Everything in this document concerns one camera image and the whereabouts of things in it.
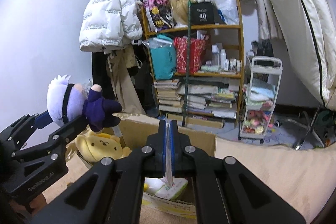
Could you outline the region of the person left hand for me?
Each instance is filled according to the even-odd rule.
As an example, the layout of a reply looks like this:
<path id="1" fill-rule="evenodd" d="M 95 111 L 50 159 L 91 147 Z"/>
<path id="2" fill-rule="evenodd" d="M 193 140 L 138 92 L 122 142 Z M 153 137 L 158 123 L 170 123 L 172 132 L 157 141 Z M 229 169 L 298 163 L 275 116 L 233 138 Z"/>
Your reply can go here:
<path id="1" fill-rule="evenodd" d="M 34 215 L 41 211 L 47 205 L 43 194 L 33 199 L 28 209 L 11 199 L 1 189 L 1 223 L 17 224 L 30 223 Z"/>

